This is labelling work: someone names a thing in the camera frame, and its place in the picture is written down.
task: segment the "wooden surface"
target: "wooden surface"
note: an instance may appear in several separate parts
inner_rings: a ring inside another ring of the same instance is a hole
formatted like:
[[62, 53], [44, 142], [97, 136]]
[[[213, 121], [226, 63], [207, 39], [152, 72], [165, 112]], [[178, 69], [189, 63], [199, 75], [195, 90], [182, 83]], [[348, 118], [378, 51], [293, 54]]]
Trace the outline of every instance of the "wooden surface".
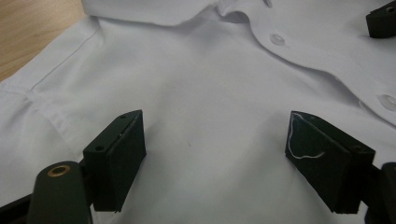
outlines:
[[81, 0], [0, 0], [0, 81], [83, 16]]

